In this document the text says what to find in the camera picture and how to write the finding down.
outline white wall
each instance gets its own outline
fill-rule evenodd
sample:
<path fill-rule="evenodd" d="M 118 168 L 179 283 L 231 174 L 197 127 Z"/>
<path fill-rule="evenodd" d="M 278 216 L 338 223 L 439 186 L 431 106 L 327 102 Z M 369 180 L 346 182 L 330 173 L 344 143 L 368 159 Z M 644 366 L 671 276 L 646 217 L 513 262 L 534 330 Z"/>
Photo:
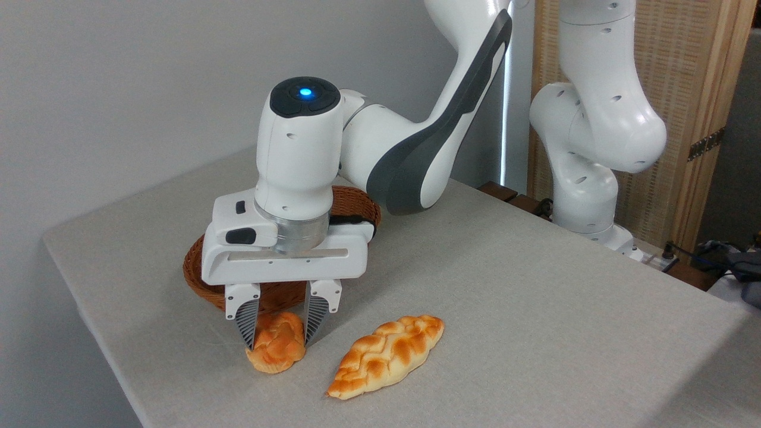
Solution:
<path fill-rule="evenodd" d="M 0 0 L 0 46 L 0 426 L 138 425 L 44 230 L 252 145 L 283 78 L 422 120 L 455 60 L 408 0 Z"/>

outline metal hinge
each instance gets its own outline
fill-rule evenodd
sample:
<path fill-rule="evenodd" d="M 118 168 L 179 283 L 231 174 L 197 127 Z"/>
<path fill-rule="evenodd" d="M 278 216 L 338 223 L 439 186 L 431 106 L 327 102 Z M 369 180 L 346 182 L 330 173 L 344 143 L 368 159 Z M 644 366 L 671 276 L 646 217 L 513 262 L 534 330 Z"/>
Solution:
<path fill-rule="evenodd" d="M 692 161 L 695 158 L 703 156 L 704 153 L 710 152 L 711 149 L 721 144 L 723 138 L 724 128 L 721 128 L 715 133 L 712 133 L 710 136 L 707 136 L 704 139 L 691 145 L 689 147 L 689 156 L 687 157 L 687 161 Z"/>

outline black button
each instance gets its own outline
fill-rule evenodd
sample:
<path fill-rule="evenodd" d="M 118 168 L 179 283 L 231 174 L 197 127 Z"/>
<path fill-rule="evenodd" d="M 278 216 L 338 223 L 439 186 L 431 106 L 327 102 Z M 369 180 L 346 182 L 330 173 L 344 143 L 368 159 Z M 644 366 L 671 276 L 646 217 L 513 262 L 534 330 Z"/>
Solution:
<path fill-rule="evenodd" d="M 229 231 L 224 239 L 228 244 L 253 244 L 256 241 L 256 231 L 252 228 L 239 228 Z"/>
<path fill-rule="evenodd" d="M 320 99 L 309 103 L 309 111 L 329 110 L 336 103 L 336 94 L 334 92 L 325 92 Z"/>
<path fill-rule="evenodd" d="M 272 91 L 269 105 L 276 113 L 290 116 L 301 111 L 301 101 L 295 100 L 287 91 Z"/>

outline bread loaf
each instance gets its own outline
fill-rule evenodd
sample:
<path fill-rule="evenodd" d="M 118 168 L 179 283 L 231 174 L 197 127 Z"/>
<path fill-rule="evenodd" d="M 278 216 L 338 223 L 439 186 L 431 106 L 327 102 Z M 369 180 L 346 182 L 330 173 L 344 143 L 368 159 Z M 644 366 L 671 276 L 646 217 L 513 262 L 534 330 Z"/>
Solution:
<path fill-rule="evenodd" d="M 246 348 L 248 360 L 260 372 L 280 373 L 304 358 L 304 326 L 291 312 L 259 314 L 253 351 Z"/>
<path fill-rule="evenodd" d="M 431 315 L 381 325 L 354 342 L 327 395 L 346 400 L 401 381 L 425 362 L 442 333 L 444 322 Z"/>

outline black cap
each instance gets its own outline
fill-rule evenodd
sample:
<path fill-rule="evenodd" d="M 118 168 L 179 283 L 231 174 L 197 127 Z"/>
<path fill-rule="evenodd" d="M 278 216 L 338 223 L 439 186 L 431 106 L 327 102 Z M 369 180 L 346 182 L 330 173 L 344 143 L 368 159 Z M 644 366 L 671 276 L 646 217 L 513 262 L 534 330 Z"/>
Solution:
<path fill-rule="evenodd" d="M 341 93 L 327 80 L 294 77 L 278 83 L 269 95 L 269 108 L 278 116 L 316 116 L 338 105 Z"/>

